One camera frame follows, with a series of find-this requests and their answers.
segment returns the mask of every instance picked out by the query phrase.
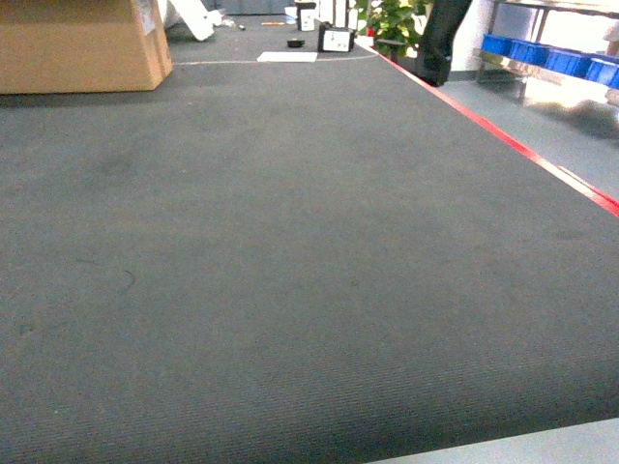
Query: blue plastic bin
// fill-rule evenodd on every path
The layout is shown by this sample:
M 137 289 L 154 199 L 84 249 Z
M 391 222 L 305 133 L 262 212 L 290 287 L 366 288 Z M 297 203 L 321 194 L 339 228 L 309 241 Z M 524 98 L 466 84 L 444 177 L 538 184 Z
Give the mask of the blue plastic bin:
M 491 34 L 484 35 L 482 42 L 482 50 L 496 55 L 509 56 L 512 49 L 512 41 L 508 37 L 493 36 Z
M 584 77 L 591 67 L 591 56 L 577 51 L 551 48 L 545 67 L 557 73 Z
M 526 41 L 512 41 L 510 49 L 510 58 L 529 63 L 530 65 L 543 66 L 548 59 L 550 47 L 539 43 L 531 43 Z
M 591 66 L 585 75 L 587 80 L 599 82 L 613 89 L 619 88 L 619 64 L 612 63 L 605 57 L 603 60 L 599 58 L 591 59 Z

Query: black pants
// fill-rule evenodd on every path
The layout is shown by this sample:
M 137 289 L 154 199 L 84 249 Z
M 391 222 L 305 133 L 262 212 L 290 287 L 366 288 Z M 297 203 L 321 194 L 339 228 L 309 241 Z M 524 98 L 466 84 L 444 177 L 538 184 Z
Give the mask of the black pants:
M 434 0 L 424 35 L 419 42 L 414 74 L 433 86 L 445 83 L 452 68 L 457 29 L 473 0 Z

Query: metal rack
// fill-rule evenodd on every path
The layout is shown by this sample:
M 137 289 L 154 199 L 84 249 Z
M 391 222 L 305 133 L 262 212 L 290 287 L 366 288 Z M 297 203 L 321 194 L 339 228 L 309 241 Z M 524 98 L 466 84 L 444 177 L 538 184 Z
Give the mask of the metal rack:
M 577 83 L 577 85 L 583 87 L 587 86 L 592 91 L 598 91 L 601 95 L 604 95 L 608 103 L 619 106 L 619 90 L 617 89 L 610 89 L 602 84 L 599 84 L 598 82 L 592 82 L 579 77 L 561 74 L 560 72 L 547 70 L 546 68 L 530 65 L 528 63 L 522 63 L 521 61 L 513 60 L 507 56 L 496 55 L 484 50 L 477 49 L 476 53 L 485 63 L 498 66 L 509 73 L 519 75 L 521 77 L 532 77 L 544 82 L 552 82 L 553 84 L 558 85 Z
M 537 10 L 535 27 L 531 31 L 530 37 L 530 41 L 532 42 L 539 42 L 542 38 L 545 23 L 551 11 L 578 13 L 580 15 L 603 15 L 619 19 L 619 1 L 617 0 L 494 0 L 490 24 L 487 29 L 489 34 L 492 34 L 494 23 L 496 22 L 496 15 L 501 5 L 513 5 Z M 523 77 L 522 87 L 520 88 L 521 98 L 524 97 L 526 79 L 532 77 L 559 85 L 567 81 L 579 81 L 581 85 L 598 86 L 598 88 L 606 89 L 605 98 L 608 103 L 619 106 L 619 90 L 609 89 L 602 84 L 561 74 L 560 72 L 553 72 L 539 66 L 521 63 L 505 56 L 495 55 L 483 50 L 477 51 L 478 56 L 482 59 L 482 65 L 477 71 L 478 82 L 481 82 L 483 79 L 486 64 L 492 64 L 499 66 L 504 71 Z

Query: cardboard box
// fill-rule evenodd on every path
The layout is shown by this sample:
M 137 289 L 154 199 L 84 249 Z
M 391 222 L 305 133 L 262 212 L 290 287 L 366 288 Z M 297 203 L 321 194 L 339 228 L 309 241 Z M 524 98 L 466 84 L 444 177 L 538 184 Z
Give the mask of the cardboard box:
M 171 71 L 156 0 L 0 0 L 0 94 L 153 90 Z

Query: red edge trim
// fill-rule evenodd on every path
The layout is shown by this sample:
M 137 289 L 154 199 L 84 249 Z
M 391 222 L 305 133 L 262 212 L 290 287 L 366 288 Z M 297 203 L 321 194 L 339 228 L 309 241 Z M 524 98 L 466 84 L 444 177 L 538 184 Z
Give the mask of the red edge trim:
M 481 117 L 479 114 L 474 113 L 466 106 L 449 98 L 448 96 L 443 94 L 440 90 L 436 89 L 435 87 L 429 86 L 423 80 L 411 74 L 410 72 L 405 70 L 400 65 L 397 65 L 396 63 L 394 63 L 393 61 L 389 60 L 388 58 L 382 55 L 381 55 L 381 58 L 383 58 L 385 61 L 391 64 L 394 68 L 399 70 L 401 73 L 403 73 L 410 79 L 417 82 L 419 85 L 424 87 L 426 90 L 428 90 L 430 93 L 438 97 L 440 100 L 448 104 L 450 107 L 452 107 L 453 109 L 455 109 L 456 111 L 458 111 L 459 113 L 461 113 L 462 115 L 466 116 L 468 119 L 476 123 L 478 126 L 484 128 L 486 131 L 490 132 L 496 138 L 498 138 L 502 142 L 506 143 L 507 145 L 515 149 L 517 152 L 521 153 L 525 157 L 529 158 L 530 160 L 538 164 L 540 167 L 548 171 L 554 177 L 560 179 L 561 181 L 566 183 L 568 186 L 570 186 L 572 189 L 582 193 L 584 196 L 589 198 L 591 201 L 596 203 L 598 206 L 600 206 L 601 208 L 604 208 L 609 213 L 619 218 L 619 201 L 615 200 L 610 195 L 604 193 L 598 188 L 592 186 L 591 184 L 588 184 L 587 182 L 583 181 L 582 179 L 580 179 L 578 176 L 576 176 L 573 172 L 569 171 L 565 167 L 556 166 L 552 164 L 550 161 L 548 161 L 547 159 L 542 158 L 540 155 L 535 153 L 529 147 L 523 145 L 522 143 L 518 142 L 513 137 L 508 135 L 506 132 L 497 128 L 488 119 Z

